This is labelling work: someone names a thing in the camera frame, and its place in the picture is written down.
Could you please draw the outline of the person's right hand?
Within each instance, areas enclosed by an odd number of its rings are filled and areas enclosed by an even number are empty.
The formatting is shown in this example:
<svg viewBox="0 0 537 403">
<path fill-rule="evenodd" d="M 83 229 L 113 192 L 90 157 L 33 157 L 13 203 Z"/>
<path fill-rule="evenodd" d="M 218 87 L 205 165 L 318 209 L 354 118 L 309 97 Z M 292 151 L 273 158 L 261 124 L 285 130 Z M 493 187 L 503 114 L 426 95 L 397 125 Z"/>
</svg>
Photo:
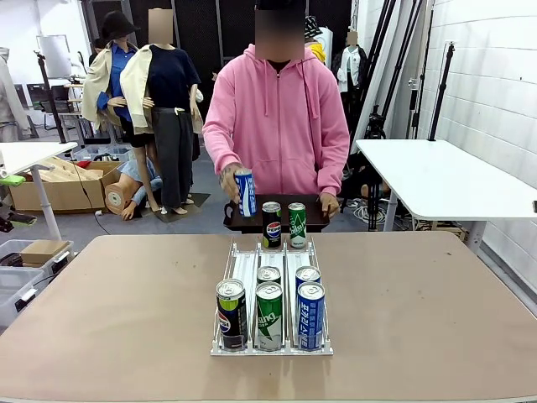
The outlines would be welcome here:
<svg viewBox="0 0 537 403">
<path fill-rule="evenodd" d="M 240 200 L 240 192 L 235 181 L 235 173 L 242 169 L 243 166 L 241 164 L 231 163 L 227 165 L 220 174 L 221 188 L 235 204 L 238 204 Z"/>
</svg>

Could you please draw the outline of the person's left hand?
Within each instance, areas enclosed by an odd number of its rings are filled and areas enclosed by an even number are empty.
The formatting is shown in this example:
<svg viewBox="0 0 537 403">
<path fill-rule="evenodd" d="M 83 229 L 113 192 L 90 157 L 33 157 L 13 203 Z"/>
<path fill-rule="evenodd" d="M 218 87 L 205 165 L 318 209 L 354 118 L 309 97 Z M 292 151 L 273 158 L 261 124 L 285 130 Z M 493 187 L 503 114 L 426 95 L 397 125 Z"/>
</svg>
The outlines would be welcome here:
<svg viewBox="0 0 537 403">
<path fill-rule="evenodd" d="M 322 214 L 328 219 L 332 219 L 340 209 L 337 198 L 330 193 L 321 193 L 320 202 Z"/>
</svg>

